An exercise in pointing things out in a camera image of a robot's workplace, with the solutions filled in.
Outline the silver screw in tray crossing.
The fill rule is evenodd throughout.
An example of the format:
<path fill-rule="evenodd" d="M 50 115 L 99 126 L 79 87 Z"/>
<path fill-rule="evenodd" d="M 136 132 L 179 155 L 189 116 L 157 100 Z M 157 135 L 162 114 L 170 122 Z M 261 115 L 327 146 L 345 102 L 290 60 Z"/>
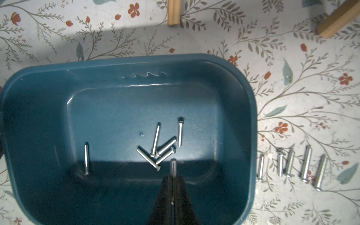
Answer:
<path fill-rule="evenodd" d="M 160 166 L 157 165 L 151 158 L 150 156 L 148 156 L 140 146 L 137 147 L 136 151 L 148 162 L 150 163 L 155 169 L 156 171 L 158 172 L 160 170 Z"/>

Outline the silver screw in tray diagonal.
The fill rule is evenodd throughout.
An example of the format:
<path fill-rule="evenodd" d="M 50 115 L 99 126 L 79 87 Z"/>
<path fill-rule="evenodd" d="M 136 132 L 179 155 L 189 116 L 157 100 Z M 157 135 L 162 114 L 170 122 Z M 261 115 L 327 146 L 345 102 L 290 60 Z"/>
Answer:
<path fill-rule="evenodd" d="M 157 150 L 156 156 L 160 157 L 164 152 L 166 152 L 169 148 L 171 148 L 172 145 L 176 143 L 176 141 L 177 141 L 177 139 L 175 136 L 173 138 L 171 138 L 167 143 L 165 143 L 163 146 L 161 146 Z"/>

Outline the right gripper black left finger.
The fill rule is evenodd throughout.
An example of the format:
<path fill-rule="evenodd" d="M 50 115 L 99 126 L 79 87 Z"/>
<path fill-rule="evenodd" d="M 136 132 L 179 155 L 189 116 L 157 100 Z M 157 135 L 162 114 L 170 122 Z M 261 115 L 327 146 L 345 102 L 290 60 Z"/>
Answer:
<path fill-rule="evenodd" d="M 172 176 L 163 178 L 148 225 L 172 224 Z"/>

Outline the wooden easel stand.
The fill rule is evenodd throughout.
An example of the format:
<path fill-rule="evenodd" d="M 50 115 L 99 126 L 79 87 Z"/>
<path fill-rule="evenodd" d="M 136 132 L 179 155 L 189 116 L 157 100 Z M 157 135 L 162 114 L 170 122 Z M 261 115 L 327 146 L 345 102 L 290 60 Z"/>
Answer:
<path fill-rule="evenodd" d="M 182 1 L 167 1 L 168 25 L 180 23 Z M 317 27 L 323 38 L 331 38 L 360 14 L 360 1 L 345 1 Z"/>

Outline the silver screw in tray upright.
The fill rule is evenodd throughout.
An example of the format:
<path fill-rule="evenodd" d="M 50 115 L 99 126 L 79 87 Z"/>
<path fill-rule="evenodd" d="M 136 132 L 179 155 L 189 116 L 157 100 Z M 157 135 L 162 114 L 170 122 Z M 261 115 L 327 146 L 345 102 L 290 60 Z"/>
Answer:
<path fill-rule="evenodd" d="M 179 129 L 178 129 L 178 146 L 181 147 L 182 146 L 182 140 L 183 140 L 183 125 L 184 125 L 184 118 L 183 117 L 179 117 L 178 125 L 179 125 Z"/>

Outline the silver screw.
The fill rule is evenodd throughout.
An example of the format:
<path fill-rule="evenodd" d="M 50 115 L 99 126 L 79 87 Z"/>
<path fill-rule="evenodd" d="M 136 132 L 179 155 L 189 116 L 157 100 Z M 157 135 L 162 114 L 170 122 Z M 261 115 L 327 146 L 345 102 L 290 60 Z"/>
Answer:
<path fill-rule="evenodd" d="M 169 148 L 171 148 L 172 145 L 176 143 L 176 141 L 177 141 L 177 139 L 175 136 L 173 138 L 171 138 L 167 143 L 165 143 L 163 146 L 161 146 L 157 150 L 156 156 L 160 157 L 164 152 L 166 152 Z"/>
<path fill-rule="evenodd" d="M 326 157 L 326 155 L 322 155 L 319 168 L 316 173 L 316 179 L 314 181 L 314 188 L 317 191 L 322 191 L 322 182 L 323 182 L 327 162 L 328 162 L 328 158 Z"/>
<path fill-rule="evenodd" d="M 175 158 L 171 159 L 170 164 L 170 174 L 173 178 L 177 175 L 177 160 Z"/>
<path fill-rule="evenodd" d="M 176 153 L 176 149 L 174 147 L 171 147 L 168 152 L 166 152 L 164 155 L 157 159 L 156 164 L 159 165 L 161 162 L 163 162 L 165 159 L 167 159 L 170 155 L 174 153 Z"/>
<path fill-rule="evenodd" d="M 259 181 L 263 180 L 263 168 L 264 168 L 264 161 L 265 161 L 265 155 L 261 154 L 259 157 L 259 164 L 258 164 L 258 173 L 257 178 Z"/>
<path fill-rule="evenodd" d="M 154 142 L 153 142 L 153 146 L 152 146 L 152 150 L 151 150 L 151 154 L 150 154 L 150 156 L 151 156 L 152 158 L 155 157 L 156 152 L 157 152 L 158 138 L 159 138 L 160 128 L 161 128 L 161 123 L 158 122 L 158 123 L 157 123 L 157 127 L 156 127 Z"/>
<path fill-rule="evenodd" d="M 84 174 L 90 173 L 90 157 L 89 157 L 89 144 L 86 142 L 84 145 Z"/>
<path fill-rule="evenodd" d="M 178 129 L 178 146 L 181 147 L 182 146 L 182 140 L 183 140 L 183 125 L 184 125 L 184 118 L 183 117 L 179 117 L 178 125 L 179 125 L 179 129 Z"/>
<path fill-rule="evenodd" d="M 294 157 L 295 157 L 295 152 L 294 152 L 293 149 L 290 149 L 289 153 L 288 153 L 286 167 L 284 169 L 284 175 L 286 177 L 288 177 L 288 178 L 293 177 L 293 175 L 292 175 L 292 167 L 293 167 Z"/>
<path fill-rule="evenodd" d="M 158 172 L 160 170 L 160 166 L 157 165 L 151 158 L 150 156 L 148 156 L 140 146 L 137 147 L 136 151 L 148 162 L 150 163 L 155 169 L 156 171 Z"/>
<path fill-rule="evenodd" d="M 284 154 L 279 152 L 277 154 L 277 174 L 279 177 L 283 176 L 283 169 L 284 169 Z"/>
<path fill-rule="evenodd" d="M 301 175 L 300 175 L 300 179 L 305 183 L 308 181 L 308 171 L 310 167 L 311 156 L 312 156 L 312 148 L 310 145 L 307 145 L 302 168 L 301 168 Z"/>

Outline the silver screw in tray slanted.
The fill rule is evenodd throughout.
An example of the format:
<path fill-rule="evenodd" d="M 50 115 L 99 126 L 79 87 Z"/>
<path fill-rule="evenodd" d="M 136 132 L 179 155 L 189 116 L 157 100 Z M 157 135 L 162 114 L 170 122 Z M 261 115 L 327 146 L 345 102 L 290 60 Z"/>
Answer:
<path fill-rule="evenodd" d="M 154 142 L 153 142 L 153 146 L 152 146 L 152 150 L 151 150 L 151 154 L 150 154 L 150 156 L 151 156 L 152 158 L 155 157 L 156 152 L 157 152 L 158 138 L 159 138 L 160 128 L 161 128 L 161 123 L 158 122 L 158 123 L 157 123 L 157 127 L 156 127 Z"/>

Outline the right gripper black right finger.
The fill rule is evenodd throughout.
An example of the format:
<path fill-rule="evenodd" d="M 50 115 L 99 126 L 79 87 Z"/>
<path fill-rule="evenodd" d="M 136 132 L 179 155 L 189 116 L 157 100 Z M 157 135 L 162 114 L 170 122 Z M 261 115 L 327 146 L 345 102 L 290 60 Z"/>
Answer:
<path fill-rule="evenodd" d="M 173 180 L 174 224 L 175 225 L 200 225 L 198 216 L 194 211 L 186 190 L 182 176 L 176 176 Z"/>

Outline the teal plastic storage tray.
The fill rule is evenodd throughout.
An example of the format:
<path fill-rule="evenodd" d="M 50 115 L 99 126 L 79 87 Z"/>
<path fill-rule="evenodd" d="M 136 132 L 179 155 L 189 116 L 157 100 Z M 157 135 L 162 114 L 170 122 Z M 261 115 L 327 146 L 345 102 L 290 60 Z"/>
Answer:
<path fill-rule="evenodd" d="M 177 160 L 202 225 L 240 225 L 254 202 L 257 104 L 236 66 L 212 55 L 28 67 L 1 93 L 1 142 L 14 197 L 37 225 L 145 225 L 178 135 Z M 90 173 L 84 174 L 89 144 Z"/>

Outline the floral patterned table mat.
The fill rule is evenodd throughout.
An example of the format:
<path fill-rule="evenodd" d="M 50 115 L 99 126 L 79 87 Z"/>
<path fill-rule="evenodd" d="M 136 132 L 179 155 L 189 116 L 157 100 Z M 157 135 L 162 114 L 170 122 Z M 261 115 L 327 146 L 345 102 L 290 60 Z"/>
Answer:
<path fill-rule="evenodd" d="M 360 222 L 360 21 L 333 38 L 316 27 L 341 1 L 1 1 L 1 84 L 28 67 L 113 57 L 207 53 L 254 91 L 265 155 L 247 225 Z M 308 181 L 300 179 L 306 146 Z M 284 175 L 289 150 L 293 177 Z M 284 154 L 283 176 L 277 174 Z M 322 191 L 314 181 L 328 162 Z"/>

